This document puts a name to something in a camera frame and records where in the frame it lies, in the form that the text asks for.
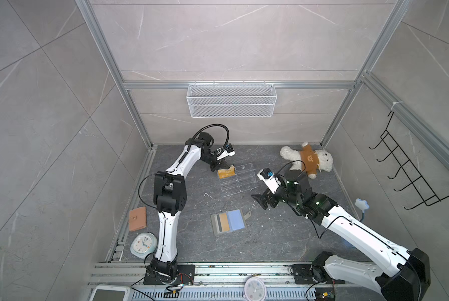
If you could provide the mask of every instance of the round clock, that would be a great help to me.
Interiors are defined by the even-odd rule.
[[[245,283],[245,297],[247,301],[263,301],[266,298],[266,287],[263,280],[251,277]]]
[[[151,233],[141,233],[137,235],[131,244],[131,253],[134,256],[144,259],[148,254],[154,253],[157,247],[156,236]]]

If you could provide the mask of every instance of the wire basket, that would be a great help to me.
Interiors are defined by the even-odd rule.
[[[276,89],[267,83],[196,83],[186,99],[193,118],[271,117]]]

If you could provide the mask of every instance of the white teddy bear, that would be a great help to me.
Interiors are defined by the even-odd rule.
[[[283,159],[290,161],[301,160],[305,162],[305,167],[301,162],[293,162],[290,170],[301,170],[308,174],[310,179],[316,178],[316,170],[324,170],[330,172],[333,167],[333,158],[331,154],[325,150],[313,151],[311,145],[305,142],[301,145],[303,150],[292,150],[289,146],[281,148],[280,155]]]

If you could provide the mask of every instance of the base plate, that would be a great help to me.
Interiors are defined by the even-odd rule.
[[[294,264],[291,266],[291,270],[294,272],[296,284],[315,284],[313,278],[308,275],[311,264]],[[333,284],[333,280],[328,277],[324,284]],[[335,284],[345,284],[344,280],[335,280]]]
[[[179,264],[178,273],[183,274],[184,284],[190,284],[191,280],[186,275],[191,277],[194,281],[195,266],[192,264]],[[175,286],[179,284],[181,284],[181,275],[178,274],[176,280],[174,280],[173,283],[169,284],[169,286]],[[155,274],[146,272],[146,276],[144,276],[143,280],[143,285],[163,285],[163,283],[161,282],[161,280],[159,280],[158,277],[156,277]]]

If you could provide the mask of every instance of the white robotic arm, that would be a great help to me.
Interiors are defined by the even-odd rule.
[[[311,220],[314,227],[317,223],[325,231],[335,232],[374,263],[354,262],[323,252],[310,269],[310,275],[316,281],[327,278],[349,281],[382,294],[388,301],[420,301],[423,298],[430,286],[429,260],[423,251],[409,251],[395,244],[362,224],[329,197],[314,193],[308,177],[300,171],[291,170],[281,176],[266,168],[257,176],[268,188],[262,195],[252,197],[264,209],[285,202],[295,214]]]
[[[215,151],[210,149],[214,139],[203,132],[212,126],[223,127],[227,133],[223,147]],[[157,172],[155,175],[154,204],[159,214],[159,239],[151,268],[163,283],[171,283],[177,276],[176,234],[179,215],[186,204],[185,178],[198,160],[208,163],[212,172],[228,169],[224,158],[234,155],[228,138],[229,131],[222,124],[212,124],[200,129],[186,142],[179,158],[165,172]]]

